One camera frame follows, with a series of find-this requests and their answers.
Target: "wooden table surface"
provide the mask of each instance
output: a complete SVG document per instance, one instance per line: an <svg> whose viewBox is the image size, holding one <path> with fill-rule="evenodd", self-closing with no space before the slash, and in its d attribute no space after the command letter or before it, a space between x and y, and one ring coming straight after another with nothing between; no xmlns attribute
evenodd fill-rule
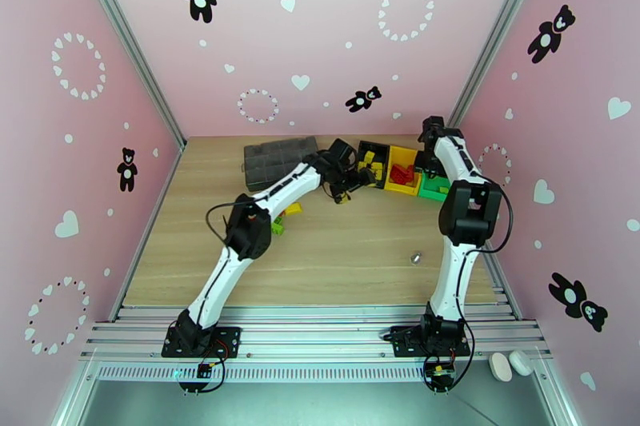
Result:
<svg viewBox="0 0 640 426"><path fill-rule="evenodd" d="M341 136L418 149L415 136ZM207 228L208 208L248 193L243 147L278 137L193 137L179 162L125 305L187 306L218 261L221 242ZM317 137L328 148L334 137ZM284 218L285 232L242 275L228 305L425 304L442 261L440 203L375 188L361 188L336 205L322 189L305 195L303 213ZM211 216L224 235L221 209ZM419 265L410 256L422 251ZM494 303L482 261L466 301Z"/></svg>

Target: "pink backdrop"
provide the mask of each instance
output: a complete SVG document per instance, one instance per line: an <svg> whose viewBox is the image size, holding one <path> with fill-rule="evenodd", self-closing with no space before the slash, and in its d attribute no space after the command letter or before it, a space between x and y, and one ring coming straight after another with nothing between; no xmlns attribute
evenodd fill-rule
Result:
<svg viewBox="0 0 640 426"><path fill-rule="evenodd" d="M216 1L205 23L188 0L119 0L187 137L415 133L450 114L504 0Z"/></svg>
<svg viewBox="0 0 640 426"><path fill-rule="evenodd" d="M98 0L0 12L0 423L32 426L51 421L108 317L178 148ZM133 192L119 188L123 147Z"/></svg>
<svg viewBox="0 0 640 426"><path fill-rule="evenodd" d="M539 25L564 4L575 23L556 53L532 63ZM585 424L597 426L637 424L640 412L638 26L638 0L525 0L462 125L514 203L499 256L507 279L540 322ZM581 281L606 308L601 332L565 314L552 273Z"/></svg>

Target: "yellow container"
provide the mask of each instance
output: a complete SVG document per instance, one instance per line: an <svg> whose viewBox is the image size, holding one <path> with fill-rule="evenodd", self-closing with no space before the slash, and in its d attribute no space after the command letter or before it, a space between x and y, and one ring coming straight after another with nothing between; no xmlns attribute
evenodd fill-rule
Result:
<svg viewBox="0 0 640 426"><path fill-rule="evenodd" d="M418 156L417 149L401 148L400 146L391 146L389 152L389 165L386 171L385 189L392 192L406 193L413 197L418 195L420 184L422 183L422 172L414 172L414 180L409 185L399 185L391 181L391 169L394 165L400 165L408 168L415 162Z"/></svg>

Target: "black mounting plate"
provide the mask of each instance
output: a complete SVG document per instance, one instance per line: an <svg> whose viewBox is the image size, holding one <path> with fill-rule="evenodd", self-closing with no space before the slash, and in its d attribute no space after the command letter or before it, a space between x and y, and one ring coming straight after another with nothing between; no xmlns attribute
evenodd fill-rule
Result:
<svg viewBox="0 0 640 426"><path fill-rule="evenodd" d="M180 340L177 338L177 332L175 327L169 328L166 334L165 344L162 347L162 356L166 358L196 358L207 354L212 360L217 360L218 355L220 357L225 356L228 350L228 359L234 359L238 356L238 346L240 345L240 335L242 328L239 327L222 327L216 326L210 332L210 339L208 346L202 353L197 356L189 354L186 350L180 348ZM223 347L218 343L221 341L225 346Z"/></svg>
<svg viewBox="0 0 640 426"><path fill-rule="evenodd" d="M396 357L420 357L427 356L426 351L430 352L431 356L448 357L451 355L450 346L445 343L439 343L439 340L433 340L431 343L423 344L423 346L416 345L420 343L420 328L416 326L392 326L390 328L390 335L396 336L398 340L390 340L390 343L394 347L394 355ZM456 356L469 356L471 350L466 338L456 346L454 349Z"/></svg>

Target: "red object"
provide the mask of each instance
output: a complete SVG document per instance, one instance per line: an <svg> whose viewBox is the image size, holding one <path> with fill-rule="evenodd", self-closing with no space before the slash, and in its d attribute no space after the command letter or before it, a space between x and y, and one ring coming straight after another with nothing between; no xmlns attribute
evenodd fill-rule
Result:
<svg viewBox="0 0 640 426"><path fill-rule="evenodd" d="M393 165L391 168L391 181L399 185L407 185L414 180L414 166L404 169L400 165Z"/></svg>

